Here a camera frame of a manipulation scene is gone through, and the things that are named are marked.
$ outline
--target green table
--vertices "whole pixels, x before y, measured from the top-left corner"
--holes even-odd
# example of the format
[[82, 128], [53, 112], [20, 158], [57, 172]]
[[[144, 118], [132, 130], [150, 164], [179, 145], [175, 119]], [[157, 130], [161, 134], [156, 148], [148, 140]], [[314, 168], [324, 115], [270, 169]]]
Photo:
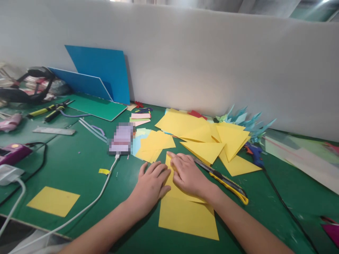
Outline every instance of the green table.
[[[164, 115], [165, 108], [150, 107], [154, 109], [151, 122], [141, 127], [157, 130], [154, 125]], [[77, 112], [67, 109], [66, 113], [76, 114]], [[119, 122], [128, 122], [130, 114], [130, 111], [125, 111], [113, 122], [93, 116], [86, 117], [86, 121], [102, 128], [106, 136], [111, 137], [116, 125]], [[14, 213], [14, 219], [38, 228], [53, 230], [76, 215], [98, 196], [106, 180], [106, 176], [98, 174], [98, 170], [99, 168], [109, 169], [114, 162], [114, 156], [108, 156], [106, 144], [76, 121], [77, 119], [67, 119], [60, 116], [52, 123], [52, 125], [60, 124], [59, 127], [66, 123], [72, 125], [71, 128], [77, 131], [73, 136], [32, 135], [32, 127], [30, 127], [31, 123], [29, 121], [26, 121], [28, 126], [22, 126], [18, 131], [5, 135], [6, 143], [44, 140], [48, 142], [49, 146], [47, 163], [41, 171], [27, 181], [27, 193]], [[169, 150], [175, 153], [189, 154], [179, 141], [175, 139], [177, 147]], [[0, 145], [4, 145], [3, 143], [4, 141], [2, 141], [2, 136], [0, 135]], [[32, 165], [31, 163], [41, 155], [41, 150], [42, 148], [33, 153], [36, 153], [35, 159], [24, 159], [18, 164], [18, 167], [27, 171], [36, 168], [37, 163]], [[251, 161], [251, 157], [246, 155], [244, 151], [241, 151], [239, 155]], [[166, 150], [163, 150], [159, 160], [165, 162], [165, 156]], [[291, 211], [313, 238], [319, 251], [322, 253], [338, 252], [335, 245], [322, 231], [319, 216], [326, 215], [338, 220], [339, 196], [299, 169], [272, 155], [263, 155], [262, 158], [269, 175], [287, 206], [291, 208]], [[69, 238], [76, 238], [118, 206], [132, 192], [142, 163], [142, 160], [134, 156], [129, 156], [128, 160], [127, 156], [121, 156], [101, 199], [91, 209], [58, 233]], [[250, 201], [247, 206], [244, 206], [231, 192], [217, 183], [235, 202], [296, 253], [313, 253], [309, 243], [276, 197], [263, 172], [257, 171], [231, 177], [219, 159], [216, 160], [213, 167], [246, 190]], [[65, 218], [26, 206], [45, 186], [80, 194], [80, 198]], [[7, 215], [9, 213], [19, 194], [20, 191], [17, 191], [0, 207], [0, 214]], [[159, 211], [160, 203], [154, 207], [146, 218], [124, 235], [114, 245], [112, 251], [118, 253], [132, 253], [135, 251], [139, 253], [244, 253], [239, 243], [217, 214], [216, 221], [220, 241], [159, 228]]]

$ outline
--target black cable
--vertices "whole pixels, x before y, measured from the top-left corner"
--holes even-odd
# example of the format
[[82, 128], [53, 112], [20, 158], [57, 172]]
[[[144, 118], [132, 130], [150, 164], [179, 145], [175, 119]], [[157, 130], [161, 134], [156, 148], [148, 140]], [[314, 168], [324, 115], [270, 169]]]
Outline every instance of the black cable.
[[267, 170], [264, 166], [261, 166], [262, 171], [264, 171], [264, 174], [266, 176], [266, 178], [268, 179], [269, 183], [271, 184], [272, 188], [274, 189], [276, 195], [278, 196], [279, 200], [281, 201], [281, 203], [283, 204], [283, 206], [286, 208], [287, 212], [289, 213], [289, 215], [292, 217], [292, 219], [294, 220], [294, 222], [298, 225], [298, 227], [300, 228], [300, 230], [303, 232], [304, 236], [306, 237], [306, 239], [308, 240], [308, 242], [311, 244], [311, 246], [313, 247], [314, 251], [319, 254], [317, 248], [315, 247], [312, 239], [309, 237], [309, 235], [306, 233], [306, 231], [303, 229], [303, 227], [301, 226], [300, 222], [298, 221], [298, 219], [294, 216], [294, 214], [292, 214], [292, 212], [290, 211], [290, 209], [288, 208], [288, 206], [285, 204], [285, 202], [283, 201], [282, 197], [280, 196], [278, 190], [276, 189], [274, 183], [272, 182], [270, 176], [267, 173]]
[[[42, 144], [44, 145], [44, 150], [43, 150], [43, 158], [42, 158], [42, 163], [40, 165], [40, 167], [33, 173], [31, 174], [29, 177], [27, 177], [25, 179], [25, 182], [27, 182], [32, 176], [34, 176], [37, 172], [40, 171], [40, 169], [42, 169], [42, 167], [45, 165], [46, 163], [46, 155], [47, 155], [47, 144], [44, 143], [44, 142], [33, 142], [33, 143], [27, 143], [25, 144], [26, 146], [29, 146], [29, 147], [33, 147], [37, 144]], [[5, 203], [18, 189], [20, 189], [20, 186], [18, 186], [10, 195], [8, 195], [1, 203], [0, 205], [2, 205], [3, 203]]]

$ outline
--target blue board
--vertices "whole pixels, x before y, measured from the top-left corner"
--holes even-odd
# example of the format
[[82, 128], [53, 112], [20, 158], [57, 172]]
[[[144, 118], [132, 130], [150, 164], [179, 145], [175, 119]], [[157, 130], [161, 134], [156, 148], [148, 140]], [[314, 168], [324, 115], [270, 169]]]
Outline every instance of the blue board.
[[65, 45], [79, 73], [101, 78], [113, 101], [130, 104], [124, 52]]
[[101, 79], [76, 72], [48, 67], [59, 79], [65, 81], [74, 92], [85, 93], [101, 99], [112, 101]]

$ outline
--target white partition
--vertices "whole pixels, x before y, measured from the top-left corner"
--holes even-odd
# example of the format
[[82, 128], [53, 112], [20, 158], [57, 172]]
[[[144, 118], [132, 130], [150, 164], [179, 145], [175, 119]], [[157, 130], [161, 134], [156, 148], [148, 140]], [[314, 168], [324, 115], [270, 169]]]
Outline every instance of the white partition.
[[131, 97], [339, 141], [339, 24], [88, 0], [0, 1], [0, 60], [76, 71], [64, 45], [119, 49]]

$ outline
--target metal ruler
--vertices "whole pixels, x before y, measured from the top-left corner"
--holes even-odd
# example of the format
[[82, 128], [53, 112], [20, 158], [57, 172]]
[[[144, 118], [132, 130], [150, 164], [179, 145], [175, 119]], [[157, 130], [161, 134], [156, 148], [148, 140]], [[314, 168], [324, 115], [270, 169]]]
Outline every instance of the metal ruler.
[[58, 129], [58, 128], [47, 128], [47, 127], [37, 127], [33, 132], [37, 133], [50, 133], [50, 134], [60, 134], [60, 135], [73, 135], [75, 130], [72, 129]]

